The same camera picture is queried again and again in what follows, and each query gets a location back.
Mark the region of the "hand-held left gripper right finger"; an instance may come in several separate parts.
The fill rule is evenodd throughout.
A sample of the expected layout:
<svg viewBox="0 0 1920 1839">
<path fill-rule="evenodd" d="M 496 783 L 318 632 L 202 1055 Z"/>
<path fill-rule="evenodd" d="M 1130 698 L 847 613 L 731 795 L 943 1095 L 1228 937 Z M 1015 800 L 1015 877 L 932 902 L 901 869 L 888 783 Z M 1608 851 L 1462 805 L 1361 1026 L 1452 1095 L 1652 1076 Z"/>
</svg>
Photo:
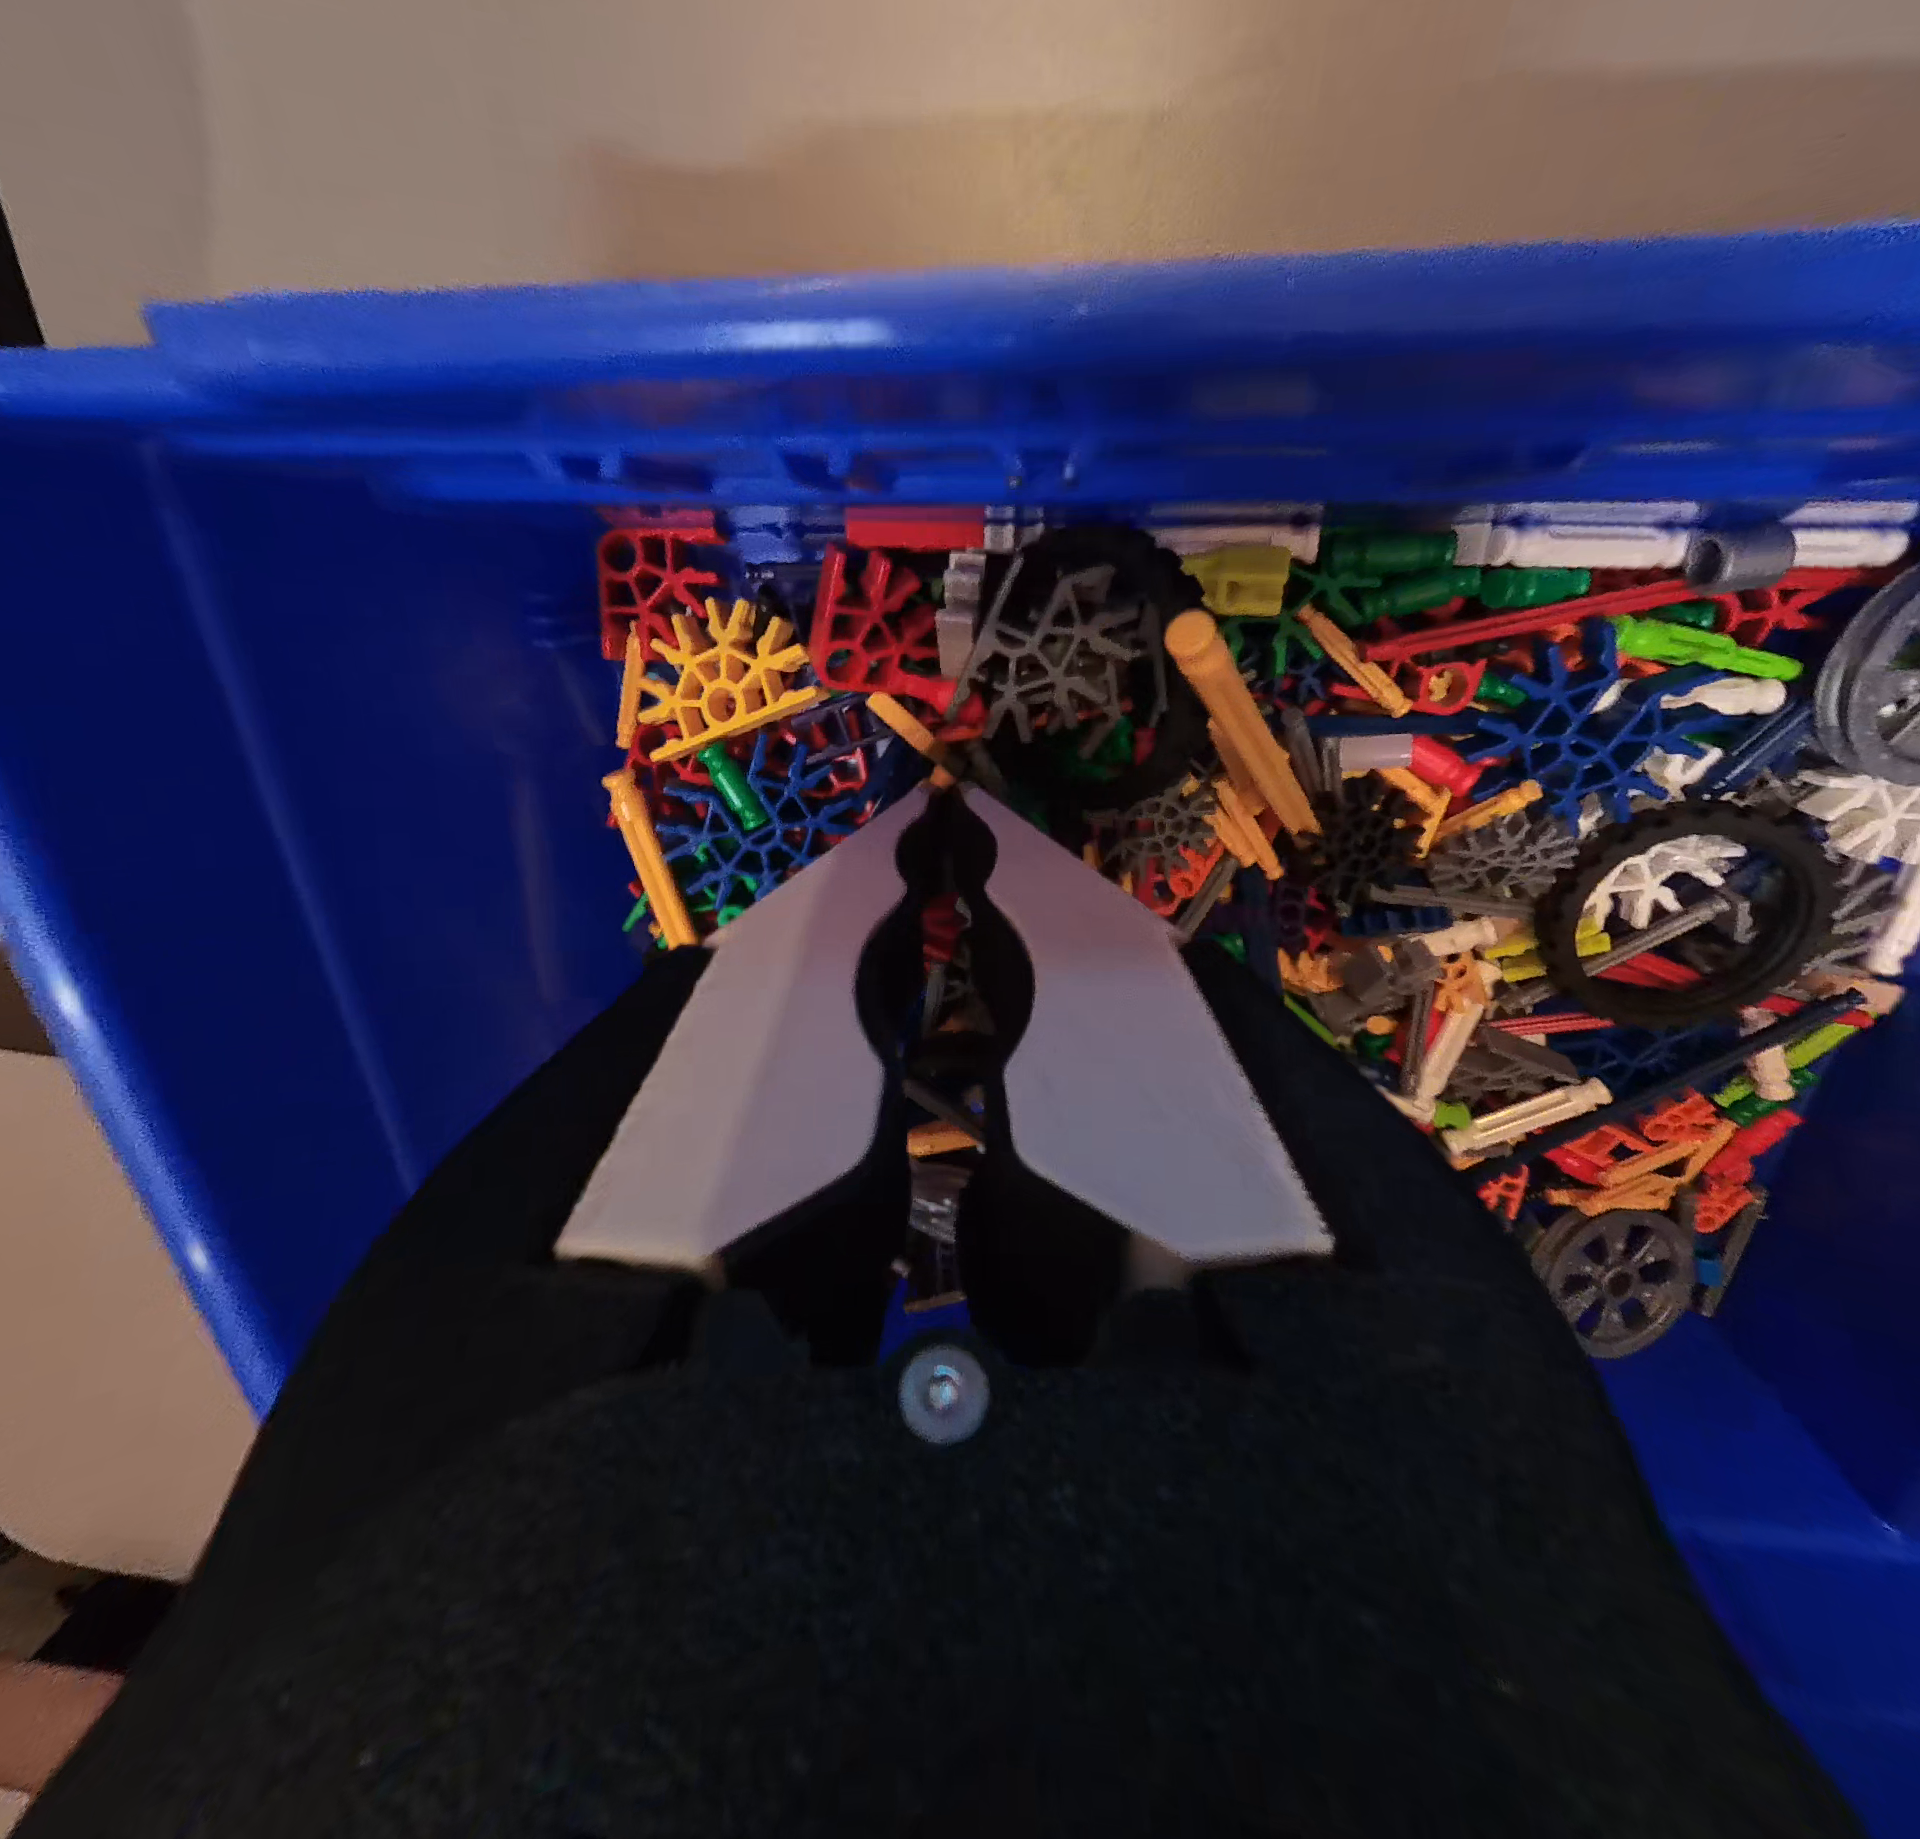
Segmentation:
<svg viewBox="0 0 1920 1839">
<path fill-rule="evenodd" d="M 1329 1256 L 1162 919 L 987 795 L 945 798 L 945 861 L 995 1050 L 959 1211 L 972 1327 L 1015 1363 L 1079 1363 L 1142 1251 L 1149 1289 Z"/>
</svg>

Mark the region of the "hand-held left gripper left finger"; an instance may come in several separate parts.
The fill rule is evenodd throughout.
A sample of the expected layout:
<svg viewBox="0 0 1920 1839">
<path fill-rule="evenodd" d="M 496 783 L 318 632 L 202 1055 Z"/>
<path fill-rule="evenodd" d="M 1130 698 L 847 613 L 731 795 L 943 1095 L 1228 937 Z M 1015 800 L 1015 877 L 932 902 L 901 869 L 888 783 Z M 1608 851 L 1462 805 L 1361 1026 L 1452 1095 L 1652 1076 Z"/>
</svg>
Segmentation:
<svg viewBox="0 0 1920 1839">
<path fill-rule="evenodd" d="M 758 1297 L 815 1363 L 877 1356 L 943 869 L 945 795 L 916 789 L 711 937 L 557 1263 Z"/>
</svg>

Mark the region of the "pile of colourful toy pieces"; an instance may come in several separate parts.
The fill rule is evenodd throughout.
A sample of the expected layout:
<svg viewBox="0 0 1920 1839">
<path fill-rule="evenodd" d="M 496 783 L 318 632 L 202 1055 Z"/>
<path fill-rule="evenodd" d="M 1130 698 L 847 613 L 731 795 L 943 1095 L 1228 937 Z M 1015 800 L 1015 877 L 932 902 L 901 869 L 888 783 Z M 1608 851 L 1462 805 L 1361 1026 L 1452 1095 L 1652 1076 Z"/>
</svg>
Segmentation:
<svg viewBox="0 0 1920 1839">
<path fill-rule="evenodd" d="M 704 955 L 922 783 L 1277 997 L 1589 1356 L 1709 1316 L 1764 1157 L 1916 975 L 1916 503 L 607 508 L 626 931 Z M 922 903 L 901 1318 L 959 1318 L 972 919 Z"/>
</svg>

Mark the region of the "short orange toy rod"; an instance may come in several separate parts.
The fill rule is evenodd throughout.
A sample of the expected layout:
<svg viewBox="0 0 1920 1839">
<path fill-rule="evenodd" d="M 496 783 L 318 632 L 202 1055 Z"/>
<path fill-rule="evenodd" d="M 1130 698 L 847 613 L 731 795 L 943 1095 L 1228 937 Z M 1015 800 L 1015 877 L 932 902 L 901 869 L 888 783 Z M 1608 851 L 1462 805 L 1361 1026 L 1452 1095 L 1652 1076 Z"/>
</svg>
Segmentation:
<svg viewBox="0 0 1920 1839">
<path fill-rule="evenodd" d="M 967 777 L 963 758 L 943 746 L 932 726 L 922 726 L 901 698 L 867 691 L 867 715 L 877 717 L 901 746 L 907 746 L 922 765 L 922 783 L 932 789 L 955 789 Z"/>
</svg>

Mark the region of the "blue plastic bin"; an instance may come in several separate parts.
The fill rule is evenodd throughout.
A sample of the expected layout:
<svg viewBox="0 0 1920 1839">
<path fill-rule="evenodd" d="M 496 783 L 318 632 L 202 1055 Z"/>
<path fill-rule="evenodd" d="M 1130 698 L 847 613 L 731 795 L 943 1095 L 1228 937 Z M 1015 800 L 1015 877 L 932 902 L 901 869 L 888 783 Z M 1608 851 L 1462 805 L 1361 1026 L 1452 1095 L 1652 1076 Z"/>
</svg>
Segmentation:
<svg viewBox="0 0 1920 1839">
<path fill-rule="evenodd" d="M 261 1417 L 21 1836 L 1916 1836 L 1916 975 L 1629 1356 L 1215 950 L 1329 1256 L 1079 1363 L 555 1256 L 704 969 L 607 508 L 1605 503 L 1916 503 L 1916 224 L 3 351 L 3 941 Z"/>
</svg>

